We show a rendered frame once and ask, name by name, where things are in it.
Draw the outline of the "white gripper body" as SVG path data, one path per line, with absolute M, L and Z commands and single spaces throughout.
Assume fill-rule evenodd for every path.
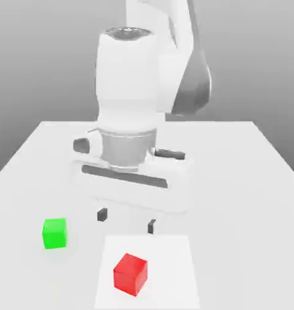
M 185 213 L 193 205 L 192 159 L 149 157 L 134 173 L 98 164 L 86 154 L 70 161 L 70 182 L 90 197 L 168 214 Z

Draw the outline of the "small green cube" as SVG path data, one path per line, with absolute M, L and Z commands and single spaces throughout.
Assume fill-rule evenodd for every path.
M 45 219 L 42 239 L 45 249 L 65 248 L 67 246 L 66 218 Z

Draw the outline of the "small red cube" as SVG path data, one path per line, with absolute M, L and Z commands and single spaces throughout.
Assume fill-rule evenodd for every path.
M 124 254 L 113 269 L 114 287 L 137 296 L 148 279 L 148 262 L 131 254 Z

